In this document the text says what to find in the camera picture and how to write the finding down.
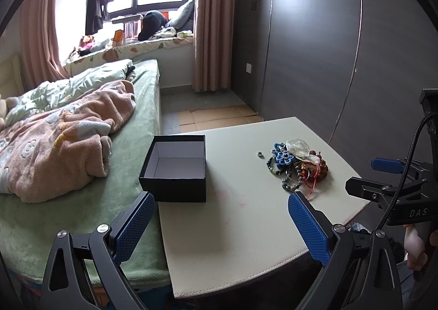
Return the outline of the person's right hand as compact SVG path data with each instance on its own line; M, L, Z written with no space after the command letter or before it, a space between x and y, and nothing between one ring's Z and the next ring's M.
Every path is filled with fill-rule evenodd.
M428 260L425 253L425 243L418 235L414 225L404 225L404 228L404 248L407 254L407 265L413 271L420 271Z

